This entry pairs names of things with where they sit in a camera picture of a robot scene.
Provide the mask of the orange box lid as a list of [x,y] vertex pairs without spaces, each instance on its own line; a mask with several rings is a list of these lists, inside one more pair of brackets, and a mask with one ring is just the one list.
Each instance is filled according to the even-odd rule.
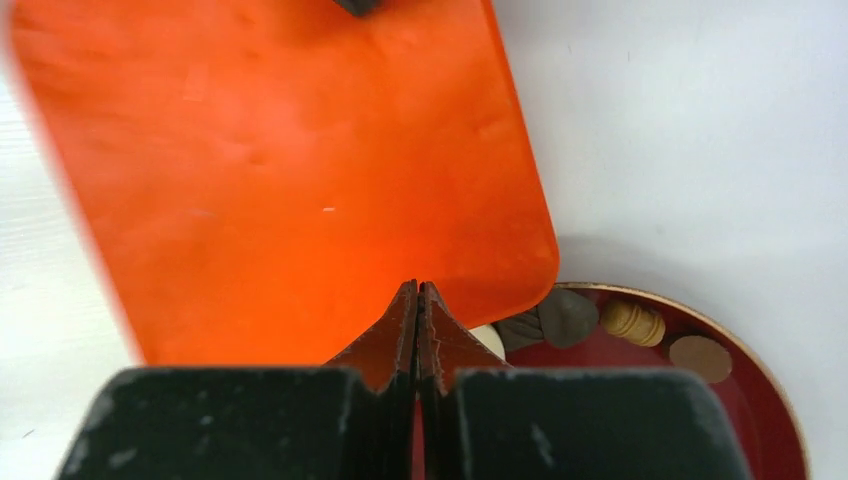
[[556,279],[488,1],[15,1],[9,37],[150,364],[321,363],[404,281],[476,327]]

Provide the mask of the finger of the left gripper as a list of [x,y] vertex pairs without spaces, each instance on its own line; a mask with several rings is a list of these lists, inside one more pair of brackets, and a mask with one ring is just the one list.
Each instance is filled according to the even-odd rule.
[[363,18],[375,12],[383,4],[382,0],[333,0],[333,2],[357,18]]

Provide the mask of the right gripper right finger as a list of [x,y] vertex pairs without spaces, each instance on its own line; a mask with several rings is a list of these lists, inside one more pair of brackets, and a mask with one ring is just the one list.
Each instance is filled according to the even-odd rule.
[[427,479],[748,479],[714,392],[671,368],[511,368],[418,294]]

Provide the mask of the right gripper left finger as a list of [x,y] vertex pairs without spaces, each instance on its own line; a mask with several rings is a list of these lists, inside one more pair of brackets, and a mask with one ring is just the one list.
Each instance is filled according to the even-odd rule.
[[97,393],[60,479],[409,479],[415,320],[404,282],[313,367],[137,367]]

